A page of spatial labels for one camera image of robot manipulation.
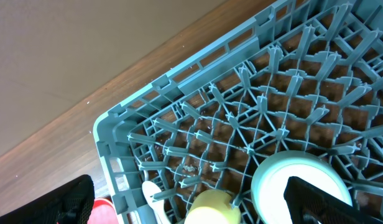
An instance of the wooden surface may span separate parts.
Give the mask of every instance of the wooden surface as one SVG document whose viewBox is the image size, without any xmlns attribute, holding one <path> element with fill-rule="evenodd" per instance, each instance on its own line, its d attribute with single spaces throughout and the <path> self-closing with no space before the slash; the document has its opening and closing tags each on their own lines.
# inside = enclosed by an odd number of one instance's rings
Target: wooden surface
<svg viewBox="0 0 383 224">
<path fill-rule="evenodd" d="M 96 118 L 272 2 L 227 1 L 0 157 L 0 216 L 82 174 L 96 197 L 108 195 L 90 133 Z"/>
</svg>

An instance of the brown wooden countertop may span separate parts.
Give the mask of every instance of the brown wooden countertop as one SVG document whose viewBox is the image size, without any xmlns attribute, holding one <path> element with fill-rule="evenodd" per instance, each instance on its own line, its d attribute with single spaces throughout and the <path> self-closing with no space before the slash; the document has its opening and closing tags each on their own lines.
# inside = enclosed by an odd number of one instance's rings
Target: brown wooden countertop
<svg viewBox="0 0 383 224">
<path fill-rule="evenodd" d="M 107 196 L 90 133 L 97 117 L 272 2 L 225 2 L 0 157 L 0 216 L 82 174 L 92 177 L 96 197 Z"/>
</svg>

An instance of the black object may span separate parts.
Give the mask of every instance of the black object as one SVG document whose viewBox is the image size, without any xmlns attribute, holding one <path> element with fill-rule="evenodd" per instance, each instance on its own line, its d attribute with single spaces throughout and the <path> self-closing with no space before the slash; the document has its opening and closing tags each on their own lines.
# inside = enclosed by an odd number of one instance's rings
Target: black object
<svg viewBox="0 0 383 224">
<path fill-rule="evenodd" d="M 293 224 L 383 224 L 299 177 L 290 177 L 284 191 Z"/>
<path fill-rule="evenodd" d="M 0 223 L 86 224 L 94 200 L 92 179 L 88 175 L 82 175 L 1 216 Z"/>
</svg>

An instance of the dish rack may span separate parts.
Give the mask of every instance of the dish rack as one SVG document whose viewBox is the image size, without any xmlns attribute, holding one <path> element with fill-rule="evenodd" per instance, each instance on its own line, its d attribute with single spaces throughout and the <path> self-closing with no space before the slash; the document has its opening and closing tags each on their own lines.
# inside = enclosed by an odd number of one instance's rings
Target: dish rack
<svg viewBox="0 0 383 224">
<path fill-rule="evenodd" d="M 120 223 L 154 222 L 145 176 L 172 223 L 206 189 L 259 223 L 252 175 L 284 150 L 328 162 L 354 206 L 383 219 L 383 1 L 276 1 L 103 113 L 93 134 Z"/>
</svg>

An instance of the red object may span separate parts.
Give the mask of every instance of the red object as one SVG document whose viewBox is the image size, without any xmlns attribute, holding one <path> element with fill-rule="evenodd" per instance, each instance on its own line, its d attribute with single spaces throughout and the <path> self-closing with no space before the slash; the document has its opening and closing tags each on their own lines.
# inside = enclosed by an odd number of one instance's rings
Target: red object
<svg viewBox="0 0 383 224">
<path fill-rule="evenodd" d="M 88 224 L 118 224 L 116 210 L 113 203 L 105 198 L 97 198 L 93 203 Z"/>
</svg>

